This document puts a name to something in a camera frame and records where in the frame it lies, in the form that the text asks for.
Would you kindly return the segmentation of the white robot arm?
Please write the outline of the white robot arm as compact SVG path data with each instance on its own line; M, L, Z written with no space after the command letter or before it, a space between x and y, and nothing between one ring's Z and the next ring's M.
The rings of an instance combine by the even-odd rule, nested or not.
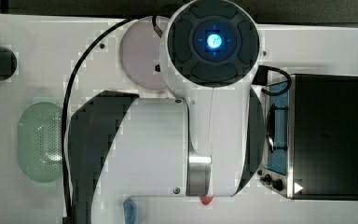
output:
M264 115L249 14L229 0L192 0L168 21L159 57L167 98L103 91L72 116L62 224L131 224L136 197L231 197L256 173Z

